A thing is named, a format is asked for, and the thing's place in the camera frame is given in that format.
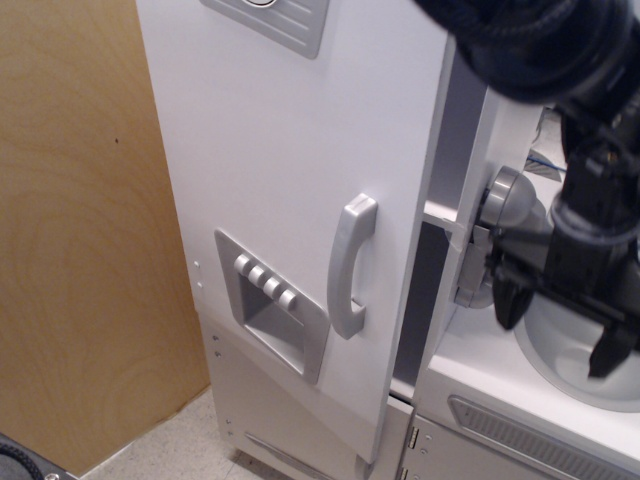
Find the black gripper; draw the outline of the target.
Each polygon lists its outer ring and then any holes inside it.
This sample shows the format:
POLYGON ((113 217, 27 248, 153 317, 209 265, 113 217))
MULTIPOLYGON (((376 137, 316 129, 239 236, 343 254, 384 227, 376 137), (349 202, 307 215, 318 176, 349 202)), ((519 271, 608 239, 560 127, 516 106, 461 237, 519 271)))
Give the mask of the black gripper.
POLYGON ((539 294, 601 324, 588 377, 603 379, 638 343, 639 202, 560 197, 551 214, 540 232, 492 233, 496 319, 512 330, 539 294))

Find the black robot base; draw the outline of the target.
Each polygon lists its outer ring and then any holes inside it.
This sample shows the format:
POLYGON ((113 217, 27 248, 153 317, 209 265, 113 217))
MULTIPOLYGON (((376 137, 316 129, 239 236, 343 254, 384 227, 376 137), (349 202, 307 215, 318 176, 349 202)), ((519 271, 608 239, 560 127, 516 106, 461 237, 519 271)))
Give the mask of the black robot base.
POLYGON ((1 435, 1 478, 9 480, 77 479, 66 469, 4 434, 1 435))

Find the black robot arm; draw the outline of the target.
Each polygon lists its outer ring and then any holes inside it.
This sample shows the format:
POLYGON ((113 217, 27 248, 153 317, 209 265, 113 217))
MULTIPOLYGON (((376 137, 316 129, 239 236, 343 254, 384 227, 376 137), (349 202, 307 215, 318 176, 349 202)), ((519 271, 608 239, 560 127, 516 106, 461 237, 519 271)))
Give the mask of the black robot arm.
POLYGON ((567 170, 550 232, 494 222, 498 322, 512 329, 535 295, 603 328, 589 374, 639 347, 639 22, 628 1, 424 1, 472 71, 497 93, 551 104, 567 170))

